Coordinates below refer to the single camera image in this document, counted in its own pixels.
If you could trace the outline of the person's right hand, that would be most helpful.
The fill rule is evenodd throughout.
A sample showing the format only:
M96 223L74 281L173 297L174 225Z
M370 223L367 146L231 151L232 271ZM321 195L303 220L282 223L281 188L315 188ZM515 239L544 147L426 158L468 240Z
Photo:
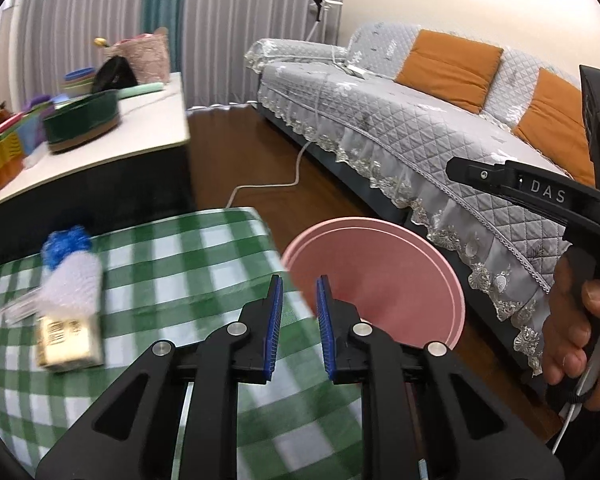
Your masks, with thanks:
M584 347L590 341L592 326L577 306L572 293L573 272L566 256L561 256L554 270L554 284L548 295L550 315L543 324L543 376L550 385L562 378L579 377L588 364ZM600 318L600 281L583 284L581 301L596 318ZM600 411L600 377L585 407Z

